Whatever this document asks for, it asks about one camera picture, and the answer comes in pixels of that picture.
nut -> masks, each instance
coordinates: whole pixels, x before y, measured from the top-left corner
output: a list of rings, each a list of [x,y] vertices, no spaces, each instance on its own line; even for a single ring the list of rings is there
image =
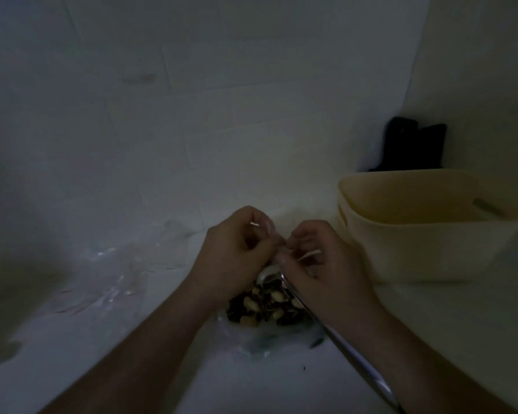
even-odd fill
[[[284,316],[284,310],[282,308],[278,308],[275,312],[272,313],[272,319],[278,320]]]
[[[271,296],[272,296],[272,299],[274,299],[276,302],[284,302],[285,301],[284,294],[282,292],[277,291],[277,290],[274,290],[273,292],[271,292]]]
[[[292,305],[296,308],[303,309],[303,305],[297,300],[297,298],[292,299]]]
[[[246,307],[246,309],[248,311],[253,311],[255,313],[260,312],[259,305],[253,299],[251,299],[249,296],[246,296],[243,299],[243,305]]]
[[[244,327],[257,327],[257,320],[255,317],[248,317],[247,315],[244,315],[240,318],[240,325]]]

